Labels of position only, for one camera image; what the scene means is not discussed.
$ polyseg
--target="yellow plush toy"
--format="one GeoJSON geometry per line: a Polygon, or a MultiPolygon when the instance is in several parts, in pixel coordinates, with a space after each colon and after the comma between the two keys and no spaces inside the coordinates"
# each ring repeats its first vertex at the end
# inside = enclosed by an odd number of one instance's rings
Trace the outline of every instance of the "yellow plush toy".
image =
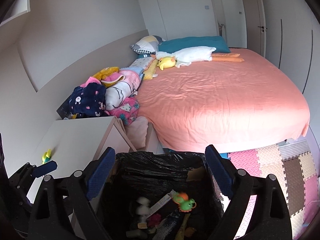
{"type": "Polygon", "coordinates": [[[162,58],[159,60],[159,63],[158,63],[157,66],[158,66],[161,70],[164,70],[165,68],[174,67],[175,65],[176,65],[175,57],[162,57],[162,58]]]}

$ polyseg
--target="pink bedsheet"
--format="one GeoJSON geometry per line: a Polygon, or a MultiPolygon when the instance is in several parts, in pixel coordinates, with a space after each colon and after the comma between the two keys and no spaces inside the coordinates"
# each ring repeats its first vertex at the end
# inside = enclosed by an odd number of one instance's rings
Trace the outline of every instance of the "pink bedsheet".
{"type": "Polygon", "coordinates": [[[305,136],[309,108],[292,81],[251,50],[232,52],[245,61],[158,68],[156,78],[142,82],[139,115],[165,147],[203,153],[213,144],[225,153],[305,136]]]}

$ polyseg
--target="silver bolt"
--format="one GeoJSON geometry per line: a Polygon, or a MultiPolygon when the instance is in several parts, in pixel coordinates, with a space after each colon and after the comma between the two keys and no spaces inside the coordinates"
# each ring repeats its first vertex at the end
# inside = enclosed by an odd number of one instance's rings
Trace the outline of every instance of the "silver bolt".
{"type": "Polygon", "coordinates": [[[80,177],[81,175],[82,175],[82,171],[75,171],[73,173],[73,176],[75,176],[75,177],[80,177]]]}
{"type": "Polygon", "coordinates": [[[45,175],[43,178],[44,181],[49,181],[50,179],[51,179],[50,175],[45,175]]]}
{"type": "Polygon", "coordinates": [[[245,170],[239,169],[239,170],[238,170],[238,174],[239,174],[240,176],[244,176],[244,175],[246,175],[247,173],[245,172],[245,170]]]}
{"type": "Polygon", "coordinates": [[[270,174],[270,175],[269,175],[269,179],[271,179],[271,180],[276,180],[277,177],[276,177],[275,175],[273,175],[273,174],[270,174]]]}

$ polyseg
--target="green and orange toy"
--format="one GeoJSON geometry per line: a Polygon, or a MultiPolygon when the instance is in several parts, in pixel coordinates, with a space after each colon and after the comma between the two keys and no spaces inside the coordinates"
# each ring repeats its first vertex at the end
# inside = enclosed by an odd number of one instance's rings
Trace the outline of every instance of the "green and orange toy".
{"type": "Polygon", "coordinates": [[[189,199],[186,193],[177,193],[172,197],[173,202],[179,205],[179,210],[181,212],[190,212],[194,209],[197,204],[193,198],[189,199]]]}

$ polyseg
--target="black plastic bag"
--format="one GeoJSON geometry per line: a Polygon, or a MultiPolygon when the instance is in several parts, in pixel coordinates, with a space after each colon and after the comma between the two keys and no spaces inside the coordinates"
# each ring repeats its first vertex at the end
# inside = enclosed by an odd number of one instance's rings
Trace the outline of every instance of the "black plastic bag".
{"type": "MultiPolygon", "coordinates": [[[[204,155],[198,153],[117,154],[114,175],[105,183],[100,198],[98,217],[113,240],[127,240],[125,232],[136,229],[139,197],[148,198],[152,206],[171,190],[185,192],[197,204],[187,222],[196,233],[188,239],[206,240],[222,214],[207,170],[204,155]]],[[[157,213],[164,219],[177,207],[170,200],[157,213]]]]}

